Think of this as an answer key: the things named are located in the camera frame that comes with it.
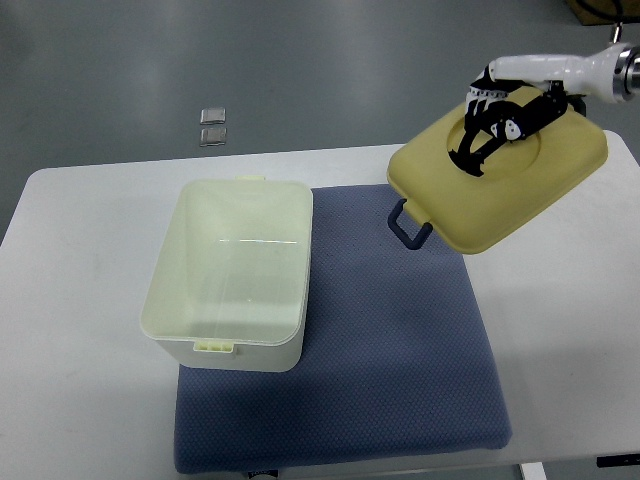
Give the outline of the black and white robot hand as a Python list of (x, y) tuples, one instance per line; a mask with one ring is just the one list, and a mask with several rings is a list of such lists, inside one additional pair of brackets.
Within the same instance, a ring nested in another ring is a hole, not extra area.
[(580, 105), (586, 96), (614, 97), (616, 60), (628, 43), (591, 56), (521, 55), (491, 61), (471, 83), (465, 99), (463, 136), (449, 151), (465, 173), (480, 177), (485, 160), (506, 143), (526, 140)]

